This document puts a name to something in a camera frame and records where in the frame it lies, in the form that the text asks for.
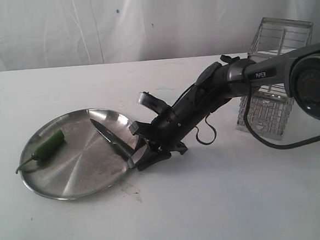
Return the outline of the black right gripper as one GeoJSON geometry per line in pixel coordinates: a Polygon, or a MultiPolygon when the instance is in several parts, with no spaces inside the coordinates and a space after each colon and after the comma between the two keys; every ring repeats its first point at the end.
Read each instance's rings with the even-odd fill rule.
{"type": "Polygon", "coordinates": [[[139,137],[136,151],[127,160],[128,168],[138,171],[172,157],[173,152],[184,154],[187,147],[182,139],[204,118],[198,111],[195,96],[183,96],[168,106],[150,123],[135,121],[129,127],[139,137]]]}

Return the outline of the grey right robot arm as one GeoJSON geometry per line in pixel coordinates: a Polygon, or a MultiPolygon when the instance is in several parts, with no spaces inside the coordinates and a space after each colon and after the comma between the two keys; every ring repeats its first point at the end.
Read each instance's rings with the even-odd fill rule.
{"type": "Polygon", "coordinates": [[[289,51],[270,59],[222,56],[208,66],[172,105],[147,92],[140,103],[156,113],[150,123],[133,122],[130,132],[138,136],[132,163],[143,171],[185,153],[183,138],[200,121],[235,97],[251,96],[265,85],[282,84],[309,116],[320,120],[320,43],[289,51]]]}

